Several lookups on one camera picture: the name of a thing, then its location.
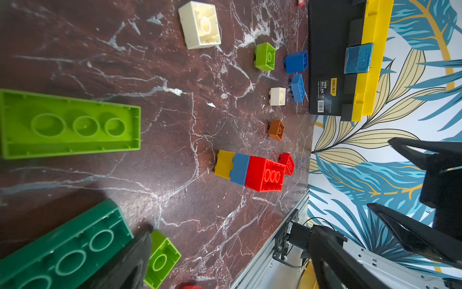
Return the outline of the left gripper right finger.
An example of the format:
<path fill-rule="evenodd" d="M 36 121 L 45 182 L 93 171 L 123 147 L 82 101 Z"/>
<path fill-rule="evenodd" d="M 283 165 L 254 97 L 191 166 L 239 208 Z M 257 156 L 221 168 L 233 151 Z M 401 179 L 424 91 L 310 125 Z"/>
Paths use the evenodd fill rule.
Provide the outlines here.
<path fill-rule="evenodd" d="M 388 288 L 344 250 L 331 229 L 312 227 L 309 249 L 320 289 Z"/>

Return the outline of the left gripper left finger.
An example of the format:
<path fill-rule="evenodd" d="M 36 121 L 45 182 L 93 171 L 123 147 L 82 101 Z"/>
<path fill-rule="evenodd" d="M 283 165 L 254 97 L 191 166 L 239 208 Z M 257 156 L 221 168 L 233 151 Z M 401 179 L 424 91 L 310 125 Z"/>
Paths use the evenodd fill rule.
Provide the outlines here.
<path fill-rule="evenodd" d="M 143 231 L 79 287 L 81 289 L 138 289 L 142 286 L 150 254 L 150 231 Z"/>

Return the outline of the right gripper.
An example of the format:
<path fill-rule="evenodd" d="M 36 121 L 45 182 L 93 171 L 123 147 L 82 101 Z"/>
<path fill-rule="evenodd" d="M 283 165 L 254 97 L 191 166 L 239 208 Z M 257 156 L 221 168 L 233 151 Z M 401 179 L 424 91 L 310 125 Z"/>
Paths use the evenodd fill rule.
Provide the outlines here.
<path fill-rule="evenodd" d="M 426 171 L 421 203 L 435 211 L 433 228 L 377 203 L 368 204 L 404 250 L 462 268 L 462 143 L 394 137 L 388 144 Z"/>

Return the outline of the blue long brick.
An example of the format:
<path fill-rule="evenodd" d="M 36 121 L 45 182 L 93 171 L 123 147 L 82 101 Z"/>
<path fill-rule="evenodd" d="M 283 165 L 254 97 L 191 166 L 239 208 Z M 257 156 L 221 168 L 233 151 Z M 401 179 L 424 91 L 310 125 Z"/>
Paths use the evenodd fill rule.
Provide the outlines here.
<path fill-rule="evenodd" d="M 236 153 L 232 159 L 233 168 L 230 171 L 230 180 L 232 183 L 245 186 L 247 171 L 249 168 L 250 155 Z"/>

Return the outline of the yellow square brick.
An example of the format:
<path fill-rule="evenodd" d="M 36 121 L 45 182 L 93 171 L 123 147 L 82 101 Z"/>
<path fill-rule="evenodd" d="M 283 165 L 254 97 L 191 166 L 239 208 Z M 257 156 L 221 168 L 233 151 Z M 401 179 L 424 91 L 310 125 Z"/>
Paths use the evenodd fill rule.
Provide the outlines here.
<path fill-rule="evenodd" d="M 217 163 L 215 165 L 215 175 L 230 180 L 230 173 L 233 169 L 234 152 L 219 150 Z"/>

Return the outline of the small light green brick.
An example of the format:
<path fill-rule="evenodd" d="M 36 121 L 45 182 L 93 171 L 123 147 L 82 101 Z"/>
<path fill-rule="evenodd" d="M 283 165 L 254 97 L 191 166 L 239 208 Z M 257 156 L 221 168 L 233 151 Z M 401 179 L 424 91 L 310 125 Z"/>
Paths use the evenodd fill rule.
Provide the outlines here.
<path fill-rule="evenodd" d="M 261 71 L 273 71 L 275 67 L 276 49 L 268 42 L 258 44 L 254 51 L 254 66 Z"/>

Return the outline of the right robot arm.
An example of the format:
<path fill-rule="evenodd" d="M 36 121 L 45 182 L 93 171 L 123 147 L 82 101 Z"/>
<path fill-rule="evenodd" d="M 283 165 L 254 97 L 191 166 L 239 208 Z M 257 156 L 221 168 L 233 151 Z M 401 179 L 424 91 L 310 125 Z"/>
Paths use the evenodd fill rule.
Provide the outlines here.
<path fill-rule="evenodd" d="M 368 208 L 386 225 L 401 247 L 431 261 L 462 267 L 462 144 L 393 138 L 391 147 L 425 172 L 420 202 L 434 209 L 432 227 L 379 204 Z M 419 273 L 370 254 L 359 263 L 385 287 L 393 289 L 459 289 L 455 277 Z"/>

